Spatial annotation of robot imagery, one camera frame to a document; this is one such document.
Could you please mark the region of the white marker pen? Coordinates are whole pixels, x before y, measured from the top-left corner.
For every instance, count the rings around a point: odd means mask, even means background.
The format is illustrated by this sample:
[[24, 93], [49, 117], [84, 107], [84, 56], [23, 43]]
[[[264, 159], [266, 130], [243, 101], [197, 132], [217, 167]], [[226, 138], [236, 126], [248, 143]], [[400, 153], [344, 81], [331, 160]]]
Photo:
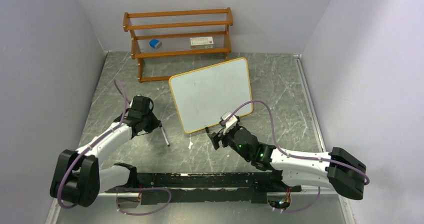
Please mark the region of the white marker pen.
[[162, 135], [163, 135], [163, 137], [164, 137], [164, 140], [165, 140], [165, 143], [166, 143], [167, 147], [170, 147], [171, 145], [170, 145], [170, 142], [169, 142], [169, 140], [168, 140], [168, 138], [167, 138], [167, 135], [166, 135], [166, 132], [165, 132], [165, 129], [164, 129], [163, 125], [162, 125], [162, 124], [160, 124], [160, 125], [159, 125], [159, 128], [160, 128], [161, 133], [162, 133]]

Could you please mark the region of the whiteboard with yellow frame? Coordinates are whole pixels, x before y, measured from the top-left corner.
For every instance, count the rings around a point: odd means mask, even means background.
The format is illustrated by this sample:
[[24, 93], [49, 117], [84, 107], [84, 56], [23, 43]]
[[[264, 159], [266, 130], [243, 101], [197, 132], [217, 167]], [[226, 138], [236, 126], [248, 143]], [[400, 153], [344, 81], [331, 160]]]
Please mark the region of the whiteboard with yellow frame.
[[252, 113], [252, 90], [246, 58], [236, 58], [170, 77], [169, 86], [186, 134], [218, 125], [223, 114]]

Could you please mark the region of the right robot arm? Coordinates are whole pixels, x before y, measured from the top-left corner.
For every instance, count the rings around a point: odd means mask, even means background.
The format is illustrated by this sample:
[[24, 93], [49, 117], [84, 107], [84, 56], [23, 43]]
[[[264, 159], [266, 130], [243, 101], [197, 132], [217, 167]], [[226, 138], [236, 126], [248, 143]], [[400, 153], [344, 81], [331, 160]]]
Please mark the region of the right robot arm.
[[259, 142], [247, 129], [237, 125], [228, 132], [207, 132], [214, 149], [230, 147], [246, 162], [261, 171], [277, 172], [270, 177], [276, 191], [300, 185], [333, 189], [337, 194], [362, 200], [366, 165], [346, 150], [334, 147], [330, 152], [280, 152], [275, 146]]

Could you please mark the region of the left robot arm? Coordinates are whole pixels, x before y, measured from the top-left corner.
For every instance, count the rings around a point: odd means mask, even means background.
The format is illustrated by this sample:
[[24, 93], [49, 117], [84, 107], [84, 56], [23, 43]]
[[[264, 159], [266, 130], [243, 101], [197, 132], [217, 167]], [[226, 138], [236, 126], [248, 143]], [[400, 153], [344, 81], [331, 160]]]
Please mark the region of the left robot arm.
[[114, 188], [131, 192], [139, 188], [135, 166], [116, 163], [104, 170], [100, 166], [123, 144], [161, 127], [161, 121], [156, 118], [153, 109], [151, 98], [136, 95], [123, 114], [100, 136], [77, 150], [61, 152], [52, 178], [50, 196], [60, 203], [71, 203], [70, 207], [88, 207], [101, 192]]

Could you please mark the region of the blue whiteboard eraser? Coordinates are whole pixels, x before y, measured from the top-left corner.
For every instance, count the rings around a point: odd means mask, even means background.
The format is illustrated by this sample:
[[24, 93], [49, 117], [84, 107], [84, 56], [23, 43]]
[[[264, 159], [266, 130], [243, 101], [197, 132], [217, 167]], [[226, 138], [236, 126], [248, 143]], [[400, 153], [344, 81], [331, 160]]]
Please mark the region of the blue whiteboard eraser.
[[162, 42], [158, 39], [151, 39], [149, 41], [149, 46], [153, 49], [159, 49], [162, 46]]

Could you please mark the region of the wooden two-tier shelf rack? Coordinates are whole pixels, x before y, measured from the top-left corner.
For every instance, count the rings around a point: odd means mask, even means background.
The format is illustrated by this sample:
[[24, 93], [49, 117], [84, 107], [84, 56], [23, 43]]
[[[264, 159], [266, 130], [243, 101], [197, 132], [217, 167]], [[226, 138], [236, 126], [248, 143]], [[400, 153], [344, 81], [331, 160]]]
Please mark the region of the wooden two-tier shelf rack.
[[[232, 52], [230, 27], [233, 26], [230, 7], [224, 9], [125, 13], [122, 28], [131, 37], [131, 58], [137, 61], [140, 83], [165, 81], [169, 76], [143, 76], [144, 60], [174, 56], [222, 54], [228, 60]], [[190, 38], [213, 37], [212, 49], [190, 48]], [[159, 49], [149, 46], [151, 39], [162, 42]]]

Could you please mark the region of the white cardboard box red label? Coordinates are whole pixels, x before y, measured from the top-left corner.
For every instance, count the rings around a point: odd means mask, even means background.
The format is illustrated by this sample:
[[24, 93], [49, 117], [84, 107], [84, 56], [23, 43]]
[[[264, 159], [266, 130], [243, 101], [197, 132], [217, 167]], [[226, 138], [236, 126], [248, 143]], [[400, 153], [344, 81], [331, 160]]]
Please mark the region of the white cardboard box red label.
[[212, 49], [214, 46], [213, 37], [193, 37], [190, 38], [190, 46], [192, 50]]

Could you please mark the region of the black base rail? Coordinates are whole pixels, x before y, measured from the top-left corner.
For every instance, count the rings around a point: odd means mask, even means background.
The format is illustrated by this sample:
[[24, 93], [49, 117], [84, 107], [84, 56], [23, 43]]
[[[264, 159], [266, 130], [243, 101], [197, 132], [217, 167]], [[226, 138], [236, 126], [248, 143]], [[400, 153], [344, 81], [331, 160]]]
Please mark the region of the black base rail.
[[267, 203], [272, 193], [300, 192], [301, 186], [283, 183], [282, 172], [138, 173], [138, 185], [106, 193], [140, 198], [141, 205], [159, 203], [237, 202]]

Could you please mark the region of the aluminium frame rail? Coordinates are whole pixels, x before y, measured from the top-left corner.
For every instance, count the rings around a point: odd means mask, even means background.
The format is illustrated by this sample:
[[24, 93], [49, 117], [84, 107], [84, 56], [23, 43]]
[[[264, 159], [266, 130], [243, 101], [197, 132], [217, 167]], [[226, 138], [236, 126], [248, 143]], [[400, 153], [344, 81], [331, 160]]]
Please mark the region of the aluminium frame rail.
[[256, 192], [282, 192], [302, 185], [332, 188], [321, 176], [298, 175], [297, 181], [285, 179], [282, 171], [235, 173], [138, 173], [136, 169], [113, 166], [105, 170], [73, 172], [64, 181], [62, 198], [95, 197], [113, 188], [176, 189], [253, 188]]

